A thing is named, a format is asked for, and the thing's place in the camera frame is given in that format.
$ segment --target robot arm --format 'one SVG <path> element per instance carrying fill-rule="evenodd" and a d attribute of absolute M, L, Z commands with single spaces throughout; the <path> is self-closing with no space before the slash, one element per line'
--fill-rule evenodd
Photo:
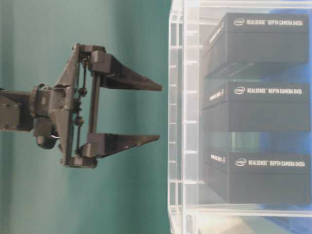
<path fill-rule="evenodd" d="M 79 67 L 83 66 L 83 86 L 79 88 Z M 80 146 L 81 99 L 87 93 L 86 70 L 92 74 L 91 108 L 87 142 Z M 95 168 L 97 159 L 159 139 L 159 136 L 131 136 L 96 133 L 99 89 L 161 91 L 161 85 L 123 66 L 102 46 L 75 44 L 68 63 L 54 87 L 35 86 L 31 92 L 0 90 L 0 130 L 31 131 L 37 145 L 52 149 L 59 139 L 62 164 Z M 77 146 L 72 156 L 74 129 Z"/>

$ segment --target gripper jaw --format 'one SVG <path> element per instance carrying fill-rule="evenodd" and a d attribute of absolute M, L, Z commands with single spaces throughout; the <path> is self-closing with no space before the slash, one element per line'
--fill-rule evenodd
<path fill-rule="evenodd" d="M 162 86 L 122 65 L 105 51 L 91 53 L 89 70 L 101 75 L 101 87 L 109 89 L 134 89 L 161 91 Z"/>

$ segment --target metal rod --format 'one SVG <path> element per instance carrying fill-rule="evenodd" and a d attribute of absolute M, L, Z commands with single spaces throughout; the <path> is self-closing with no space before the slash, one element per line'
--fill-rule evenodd
<path fill-rule="evenodd" d="M 91 92 L 91 108 L 89 115 L 89 133 L 95 133 L 97 131 L 98 121 L 98 98 L 99 88 L 101 85 L 101 76 L 96 73 L 92 73 L 92 92 Z"/>

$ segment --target stacked boxes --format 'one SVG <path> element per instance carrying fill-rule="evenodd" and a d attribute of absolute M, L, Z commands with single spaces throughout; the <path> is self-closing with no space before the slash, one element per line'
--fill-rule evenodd
<path fill-rule="evenodd" d="M 265 77 L 308 62 L 308 28 L 306 15 L 228 13 L 204 45 L 204 77 Z M 203 131 L 310 131 L 309 85 L 260 81 L 225 81 L 205 94 Z M 226 202 L 310 202 L 310 154 L 205 148 L 204 181 Z"/>

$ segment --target camera box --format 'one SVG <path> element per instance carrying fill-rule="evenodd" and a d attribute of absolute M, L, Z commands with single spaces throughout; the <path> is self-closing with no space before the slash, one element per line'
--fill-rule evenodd
<path fill-rule="evenodd" d="M 228 203 L 310 203 L 310 155 L 212 149 L 205 161 L 205 183 Z"/>
<path fill-rule="evenodd" d="M 308 84 L 229 81 L 204 95 L 202 103 L 204 131 L 310 130 Z"/>
<path fill-rule="evenodd" d="M 203 75 L 275 74 L 309 61 L 309 16 L 227 13 L 203 46 Z"/>

